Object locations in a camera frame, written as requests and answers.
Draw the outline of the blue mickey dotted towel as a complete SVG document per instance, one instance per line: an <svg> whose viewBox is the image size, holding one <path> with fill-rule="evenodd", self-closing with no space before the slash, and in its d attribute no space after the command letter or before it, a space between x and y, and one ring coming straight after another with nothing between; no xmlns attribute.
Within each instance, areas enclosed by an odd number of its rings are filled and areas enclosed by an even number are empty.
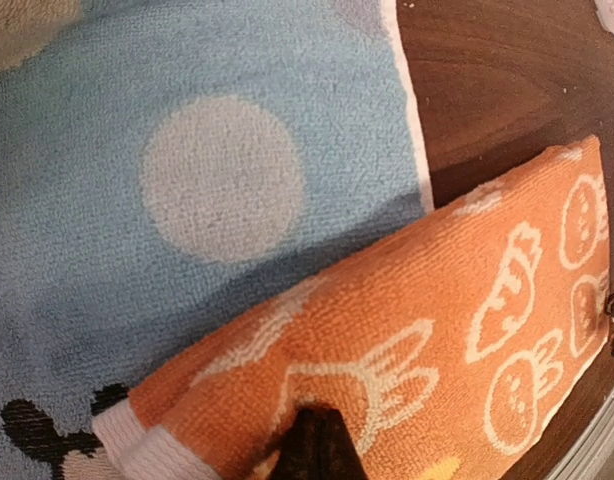
<svg viewBox="0 0 614 480"><path fill-rule="evenodd" d="M393 1L0 1L0 479L432 208Z"/></svg>

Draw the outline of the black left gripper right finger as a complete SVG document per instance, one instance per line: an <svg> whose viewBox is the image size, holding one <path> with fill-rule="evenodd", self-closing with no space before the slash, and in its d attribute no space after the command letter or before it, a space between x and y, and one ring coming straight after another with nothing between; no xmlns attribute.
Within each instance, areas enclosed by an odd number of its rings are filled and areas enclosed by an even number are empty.
<svg viewBox="0 0 614 480"><path fill-rule="evenodd" d="M366 480L351 435L340 411L323 412L319 433L319 478L326 480Z"/></svg>

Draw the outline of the orange bunny towel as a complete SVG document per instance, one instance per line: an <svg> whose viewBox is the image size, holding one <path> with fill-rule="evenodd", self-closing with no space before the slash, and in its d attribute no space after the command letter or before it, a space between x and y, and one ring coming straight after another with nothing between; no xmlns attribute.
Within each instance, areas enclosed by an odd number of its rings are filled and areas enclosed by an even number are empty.
<svg viewBox="0 0 614 480"><path fill-rule="evenodd" d="M590 136L249 310L93 430L128 479L267 479L330 407L372 479L497 479L602 350L608 269Z"/></svg>

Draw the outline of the front aluminium rail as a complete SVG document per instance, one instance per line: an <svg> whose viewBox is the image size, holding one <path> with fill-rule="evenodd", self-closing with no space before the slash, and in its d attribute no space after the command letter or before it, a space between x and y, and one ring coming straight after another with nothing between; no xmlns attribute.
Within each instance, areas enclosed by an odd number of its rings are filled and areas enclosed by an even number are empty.
<svg viewBox="0 0 614 480"><path fill-rule="evenodd" d="M547 479L595 479L614 451L614 387L600 410Z"/></svg>

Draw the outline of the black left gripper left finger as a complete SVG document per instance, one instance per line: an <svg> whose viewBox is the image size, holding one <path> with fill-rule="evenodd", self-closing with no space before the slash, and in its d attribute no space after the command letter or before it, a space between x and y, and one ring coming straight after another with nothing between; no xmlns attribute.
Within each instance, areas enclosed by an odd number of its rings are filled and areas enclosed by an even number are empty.
<svg viewBox="0 0 614 480"><path fill-rule="evenodd" d="M319 478L318 446L320 416L316 410L301 409L285 433L271 480L313 480Z"/></svg>

